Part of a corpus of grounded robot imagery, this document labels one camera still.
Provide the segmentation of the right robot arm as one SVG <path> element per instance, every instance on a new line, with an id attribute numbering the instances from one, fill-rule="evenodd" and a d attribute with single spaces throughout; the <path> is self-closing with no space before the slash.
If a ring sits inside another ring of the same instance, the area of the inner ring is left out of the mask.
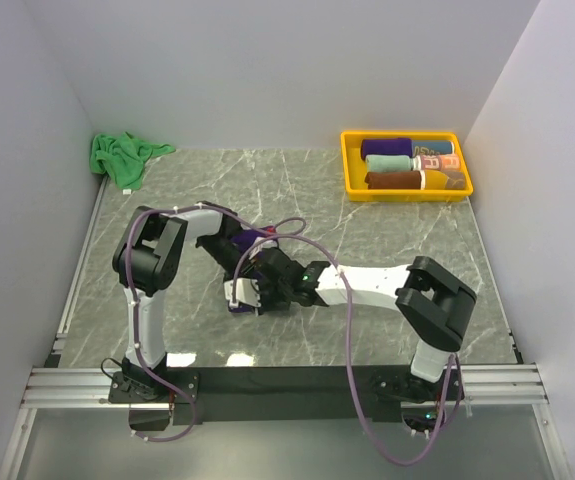
<path id="1" fill-rule="evenodd" d="M 396 267 L 303 266 L 278 248 L 251 261 L 260 280 L 260 305 L 269 311 L 295 302 L 302 307 L 364 305 L 397 311 L 419 341 L 407 387 L 419 399 L 442 386 L 449 357 L 460 351 L 477 294 L 431 257 Z"/>

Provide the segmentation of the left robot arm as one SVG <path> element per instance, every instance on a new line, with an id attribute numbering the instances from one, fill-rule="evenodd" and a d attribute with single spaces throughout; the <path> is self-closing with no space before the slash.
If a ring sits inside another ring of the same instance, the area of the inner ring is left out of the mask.
<path id="1" fill-rule="evenodd" d="M 112 260 L 127 300 L 128 346 L 121 362 L 125 382 L 147 402 L 166 392 L 180 395 L 169 380 L 163 336 L 164 300 L 176 278 L 187 243 L 205 249 L 223 269 L 236 266 L 244 249 L 271 234 L 219 205 L 199 202 L 171 210 L 138 207 Z"/>

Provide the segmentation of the green towel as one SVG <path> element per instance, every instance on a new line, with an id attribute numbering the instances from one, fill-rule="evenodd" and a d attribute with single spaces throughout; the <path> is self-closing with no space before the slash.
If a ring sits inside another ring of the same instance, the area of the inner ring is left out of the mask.
<path id="1" fill-rule="evenodd" d="M 149 160 L 174 153 L 170 144 L 155 144 L 124 132 L 117 136 L 97 134 L 91 144 L 89 168 L 107 175 L 121 190 L 139 190 Z"/>

